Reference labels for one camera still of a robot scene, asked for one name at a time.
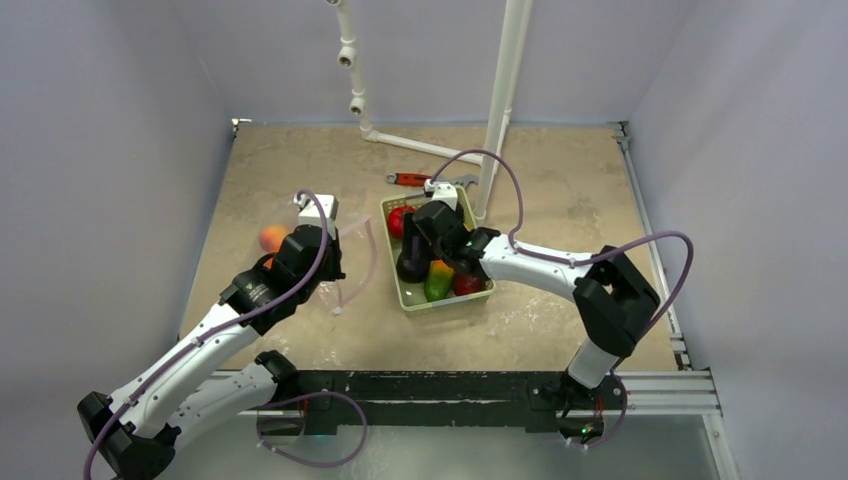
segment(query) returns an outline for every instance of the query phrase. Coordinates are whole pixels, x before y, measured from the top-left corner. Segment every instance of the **metal frame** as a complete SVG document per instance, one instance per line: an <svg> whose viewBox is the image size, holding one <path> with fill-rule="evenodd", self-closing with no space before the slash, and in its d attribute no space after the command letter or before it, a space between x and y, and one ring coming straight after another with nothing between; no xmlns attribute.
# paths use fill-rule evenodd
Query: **metal frame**
<svg viewBox="0 0 848 480"><path fill-rule="evenodd" d="M622 160L627 171L627 178L630 181L630 188L633 192L633 199L636 201L636 208L639 211L639 220L642 222L642 229L646 235L653 233L651 220L648 218L648 212L645 209L645 202L642 199L642 190L639 187L639 181L636 178L636 171L633 168L633 159L630 156L630 141L631 137L627 133L627 122L613 122L609 127L614 132L614 138L621 149ZM669 295L668 280L665 276L665 267L660 257L659 249L655 242L648 244L651 255L651 270L654 275L654 281L659 286L659 294L663 299L667 299ZM686 341L683 339L683 332L678 322L677 314L672 305L666 314L665 324L669 330L669 338L671 339L671 348L674 352L678 366L684 371L692 371L692 363L689 359ZM712 383L712 375L706 371L709 380ZM718 394L715 393L716 409L714 412L704 413L701 418L704 422L704 428L708 432L707 439L710 446L710 451L713 456L716 469L721 480L738 480L739 471L733 459L733 453L730 450L730 445L727 442L727 436L724 433L724 423L722 420L721 403L718 399Z"/></svg>
<svg viewBox="0 0 848 480"><path fill-rule="evenodd" d="M222 381L228 382L232 375L237 373L218 371L199 389ZM362 372L347 373L352 375ZM487 373L497 375L499 372ZM619 377L628 392L627 415L721 415L715 384L709 372L621 372ZM619 410L606 411L612 414L620 413ZM573 410L569 415L591 417L592 413L588 410ZM282 418L299 416L298 412L293 410L248 410L240 415Z"/></svg>

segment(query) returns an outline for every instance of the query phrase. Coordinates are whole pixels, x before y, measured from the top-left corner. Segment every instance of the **white pvc pipe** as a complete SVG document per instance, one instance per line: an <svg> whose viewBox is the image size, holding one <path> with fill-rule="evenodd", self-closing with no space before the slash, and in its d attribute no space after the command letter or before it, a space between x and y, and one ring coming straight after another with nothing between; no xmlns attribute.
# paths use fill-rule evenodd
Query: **white pvc pipe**
<svg viewBox="0 0 848 480"><path fill-rule="evenodd" d="M501 44L498 51L498 66L495 70L495 85L492 88L492 103L489 106L486 141L483 144L483 148L489 151L497 150L498 142L501 139L503 117L511 90L510 81L515 66L516 49L519 43L518 35L521 33L524 7L524 0L506 0ZM478 223L486 218L486 209L494 180L495 160L484 156L480 168L480 188L477 193L477 202L474 205L474 217L478 220Z"/></svg>
<svg viewBox="0 0 848 480"><path fill-rule="evenodd" d="M453 148L442 147L440 145L433 145L432 143L419 142L418 140L410 140L404 137L398 137L397 135L389 135L388 133L378 132L377 130L371 130L371 135L368 140L374 142L385 143L388 145L394 145L396 147L408 148L410 150L416 150L419 152L429 153L431 155L438 155L440 157L450 158L460 150L455 150ZM480 165L482 162L482 158L480 155L464 155L460 159L460 161L473 163L475 165Z"/></svg>
<svg viewBox="0 0 848 480"><path fill-rule="evenodd" d="M515 61L512 64L512 73L509 80L509 96L506 98L506 109L504 110L505 127L509 126L512 117L512 101L515 99L515 87L518 86L518 73L521 71L521 57L524 55L524 41L527 40L527 28L530 25L530 11L533 9L533 0L524 0L524 10L521 12L521 27L518 31L518 45L515 49Z"/></svg>
<svg viewBox="0 0 848 480"><path fill-rule="evenodd" d="M339 31L341 32L342 49L339 51L338 61L342 66L350 70L350 84L353 99L350 102L350 112L359 117L359 130L362 138L368 139L371 133L371 113L368 111L368 99L365 96L365 82L362 79L361 59L357 59L358 49L356 36L353 34L353 25L350 22L350 8L347 0L328 0L335 5L336 15L339 19Z"/></svg>

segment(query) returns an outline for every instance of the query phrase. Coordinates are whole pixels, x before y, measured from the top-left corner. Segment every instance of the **white pole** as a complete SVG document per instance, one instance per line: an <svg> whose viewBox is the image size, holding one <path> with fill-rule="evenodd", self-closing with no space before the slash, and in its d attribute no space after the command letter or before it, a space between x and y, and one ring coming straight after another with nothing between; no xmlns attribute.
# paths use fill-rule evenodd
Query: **white pole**
<svg viewBox="0 0 848 480"><path fill-rule="evenodd" d="M497 150L498 141L501 137L501 127L503 127L503 116L506 111L507 97L510 93L510 79L515 65L523 10L524 0L506 0L501 45L498 51L498 66L495 70L495 85L492 88L492 103L489 106L486 141L483 144L483 148L489 151ZM486 218L486 208L489 204L494 180L495 160L484 155L480 168L480 190L477 194L477 202L474 205L474 217L478 223Z"/></svg>
<svg viewBox="0 0 848 480"><path fill-rule="evenodd" d="M521 12L521 29L518 32L518 45L515 47L515 62L512 64L512 74L509 80L509 96L506 98L506 108L504 109L504 130L509 126L509 120L512 117L512 101L515 99L515 87L518 86L518 73L521 71L521 57L524 55L524 41L527 40L527 27L530 24L530 11L533 9L533 0L524 1L524 10ZM501 134L500 144L503 144L503 134Z"/></svg>
<svg viewBox="0 0 848 480"><path fill-rule="evenodd" d="M339 50L337 60L339 64L350 70L350 84L353 99L348 109L350 113L359 117L359 130L362 138L368 138L371 133L371 114L368 111L368 101L365 97L365 82L362 79L361 61L356 60L357 47L356 36L353 34L353 25L350 22L350 8L347 0L327 0L327 3L336 7L339 18L339 31L342 37L342 49Z"/></svg>

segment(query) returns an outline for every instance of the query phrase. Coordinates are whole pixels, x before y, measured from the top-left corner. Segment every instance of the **green plastic basket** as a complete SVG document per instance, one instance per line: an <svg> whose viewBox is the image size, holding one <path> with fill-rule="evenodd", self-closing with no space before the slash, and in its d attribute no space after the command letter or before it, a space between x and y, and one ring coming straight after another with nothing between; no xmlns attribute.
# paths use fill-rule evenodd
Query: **green plastic basket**
<svg viewBox="0 0 848 480"><path fill-rule="evenodd" d="M465 224L471 228L477 228L477 222L474 221L474 215L472 214L471 206L468 203L468 195L465 193L465 189L457 186L456 191L459 197L459 204L462 205ZM454 296L453 292L450 292L448 297L444 300L428 302L427 299L424 298L423 283L406 283L398 278L397 271L395 271L394 267L397 263L398 255L400 255L401 241L389 235L389 229L387 226L389 213L397 207L411 206L417 208L427 203L427 201L428 198L423 192L411 195L395 195L393 197L386 197L380 200L380 210L383 212L383 233L386 235L386 245L389 247L389 254L392 258L392 276L395 279L398 302L400 302L400 308L402 308L408 316L418 316L460 305L483 303L488 300L492 293L495 292L495 282L489 280L486 282L485 288L477 293L457 297Z"/></svg>

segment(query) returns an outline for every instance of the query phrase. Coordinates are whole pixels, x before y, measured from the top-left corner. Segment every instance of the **wrench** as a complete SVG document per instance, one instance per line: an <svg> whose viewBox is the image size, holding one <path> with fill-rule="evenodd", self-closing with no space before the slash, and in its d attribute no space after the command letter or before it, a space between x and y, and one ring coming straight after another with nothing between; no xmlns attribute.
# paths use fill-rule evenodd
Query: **wrench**
<svg viewBox="0 0 848 480"><path fill-rule="evenodd" d="M390 173L386 175L386 182L404 185L409 187L423 187L424 181L428 180L430 175L424 175L421 173ZM477 178L477 175L468 174L463 175L461 177L457 177L453 180L446 180L453 185L459 185L463 188L468 188L469 185L479 185L480 180Z"/></svg>

